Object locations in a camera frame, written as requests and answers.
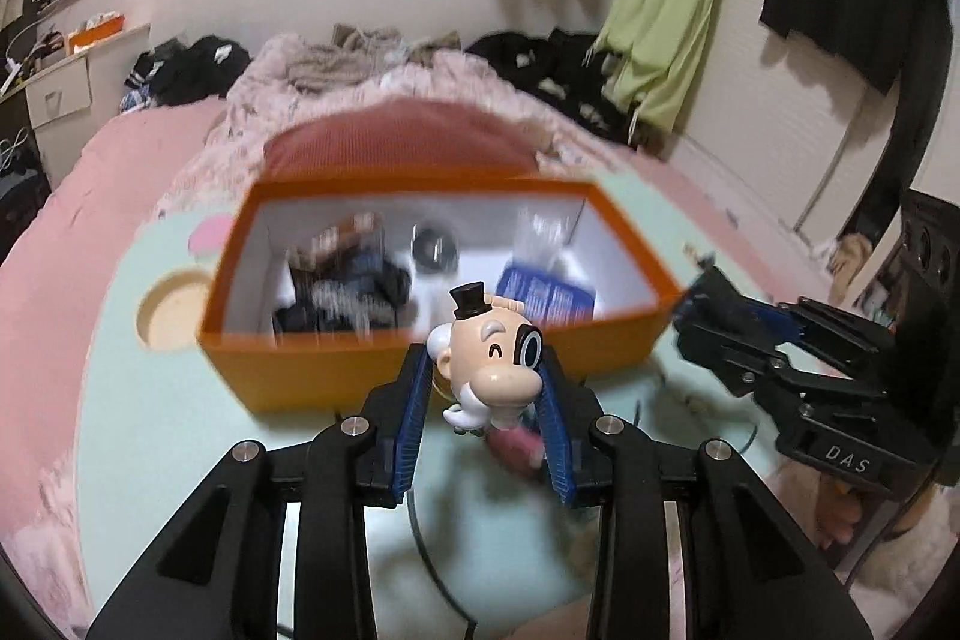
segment white drawer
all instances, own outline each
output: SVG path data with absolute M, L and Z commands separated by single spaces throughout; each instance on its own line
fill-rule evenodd
M 86 58 L 41 74 L 26 88 L 30 124 L 34 128 L 88 108 L 91 104 Z
M 86 143 L 99 130 L 100 124 L 90 112 L 81 112 L 73 118 L 48 122 L 37 128 L 40 161 L 51 188 L 55 190 L 69 175 Z

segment blue package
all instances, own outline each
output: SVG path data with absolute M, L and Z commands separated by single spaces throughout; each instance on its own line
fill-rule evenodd
M 565 326 L 593 319 L 596 295 L 547 272 L 510 263 L 496 295 L 523 302 L 523 314 L 537 326 Z

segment white cable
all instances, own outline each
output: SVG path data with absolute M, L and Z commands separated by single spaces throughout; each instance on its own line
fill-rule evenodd
M 10 168 L 10 165 L 13 163 L 13 150 L 25 145 L 29 137 L 30 129 L 27 128 L 27 126 L 23 126 L 23 128 L 16 132 L 12 145 L 9 139 L 0 139 L 0 172 L 6 172 L 6 170 Z
M 20 33 L 18 33 L 16 36 L 14 36 L 13 39 L 10 39 L 10 43 L 7 45 L 7 52 L 6 52 L 5 55 L 4 55 L 4 60 L 6 61 L 7 58 L 10 57 L 10 50 L 11 50 L 11 48 L 13 47 L 13 43 L 16 42 L 17 39 L 19 39 L 21 36 L 23 36 L 23 35 L 24 35 L 27 31 L 29 31 L 31 28 L 36 28 L 37 25 L 40 25 L 40 24 L 43 23 L 43 22 L 44 22 L 44 20 L 37 20 L 35 23 L 30 23 L 30 25 L 27 25 L 26 28 L 24 28 Z

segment black cable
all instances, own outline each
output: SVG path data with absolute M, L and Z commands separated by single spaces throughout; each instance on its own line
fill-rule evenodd
M 925 492 L 925 490 L 927 490 L 930 487 L 930 485 L 933 484 L 933 476 L 936 475 L 937 472 L 939 471 L 942 461 L 943 461 L 942 459 L 941 461 L 937 461 L 933 469 L 930 470 L 930 474 L 928 475 L 928 477 L 926 477 L 926 480 L 923 481 L 923 483 L 920 485 L 920 488 L 917 489 L 916 493 L 914 493 L 910 501 L 904 502 L 904 504 L 901 506 L 899 511 L 894 513 L 893 518 L 887 521 L 887 524 L 885 525 L 885 527 L 883 527 L 883 530 L 880 532 L 880 534 L 878 534 L 876 537 L 874 537 L 874 539 L 871 540 L 870 545 L 867 545 L 867 550 L 860 555 L 858 560 L 856 560 L 856 564 L 854 564 L 853 567 L 851 567 L 850 574 L 847 576 L 846 581 L 844 581 L 843 583 L 844 588 L 846 588 L 848 591 L 850 590 L 850 587 L 853 585 L 853 581 L 855 581 L 856 577 L 860 574 L 860 570 L 863 569 L 863 565 L 867 562 L 867 559 L 870 557 L 870 554 L 872 554 L 875 551 L 875 549 L 881 542 L 884 542 L 886 540 L 887 536 L 891 533 L 891 531 L 894 530 L 894 527 L 896 527 L 896 525 L 899 524 L 899 521 L 901 520 L 901 518 L 907 514 L 909 509 L 911 509 L 915 501 L 920 499 L 920 497 L 923 496 L 923 492 Z
M 740 453 L 740 456 L 743 456 L 750 446 L 754 444 L 754 440 L 757 439 L 757 432 L 760 432 L 760 425 L 754 424 L 754 430 L 750 432 L 750 439 L 747 440 L 747 444 L 737 451 L 737 453 Z
M 470 616 L 470 614 L 467 613 L 467 610 L 465 610 L 463 606 L 457 602 L 456 598 L 450 593 L 450 590 L 446 587 L 446 584 L 440 579 L 440 573 L 438 573 L 437 568 L 433 566 L 433 561 L 430 560 L 430 554 L 426 550 L 424 535 L 421 534 L 421 531 L 419 530 L 419 522 L 416 520 L 416 503 L 414 501 L 413 488 L 407 491 L 406 503 L 407 518 L 410 519 L 410 531 L 411 534 L 414 535 L 416 552 L 419 554 L 421 561 L 424 562 L 426 574 L 430 576 L 431 581 L 433 581 L 433 584 L 437 587 L 437 590 L 440 592 L 440 596 L 443 597 L 445 603 L 450 606 L 454 613 L 467 622 L 467 631 L 464 632 L 464 640 L 473 640 L 473 633 L 476 632 L 477 629 L 476 619 Z

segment black top hat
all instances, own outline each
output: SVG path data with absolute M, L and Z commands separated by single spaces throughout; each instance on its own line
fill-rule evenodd
M 453 311 L 453 316 L 457 320 L 481 316 L 493 309 L 484 300 L 483 283 L 467 283 L 467 285 L 455 287 L 450 290 L 450 295 L 457 303 L 457 309 Z

